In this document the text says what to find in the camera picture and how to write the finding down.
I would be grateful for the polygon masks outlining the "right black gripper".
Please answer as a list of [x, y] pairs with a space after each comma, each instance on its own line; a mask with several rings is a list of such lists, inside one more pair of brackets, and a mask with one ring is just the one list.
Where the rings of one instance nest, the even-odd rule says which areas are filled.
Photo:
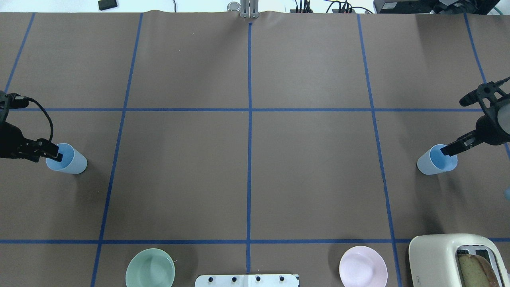
[[508, 115], [496, 116], [492, 120], [489, 116], [482, 116], [477, 120], [475, 133], [467, 133], [456, 141], [442, 147], [443, 155], [454, 156], [465, 152], [481, 143], [488, 145], [503, 145], [508, 142]]

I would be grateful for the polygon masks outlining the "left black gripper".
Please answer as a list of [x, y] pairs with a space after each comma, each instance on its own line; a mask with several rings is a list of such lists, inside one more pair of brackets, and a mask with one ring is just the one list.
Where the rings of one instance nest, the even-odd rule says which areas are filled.
[[49, 140], [30, 140], [23, 136], [21, 130], [5, 122], [0, 127], [0, 157], [6, 159], [27, 159], [39, 162], [40, 157], [61, 162], [63, 155], [58, 145]]

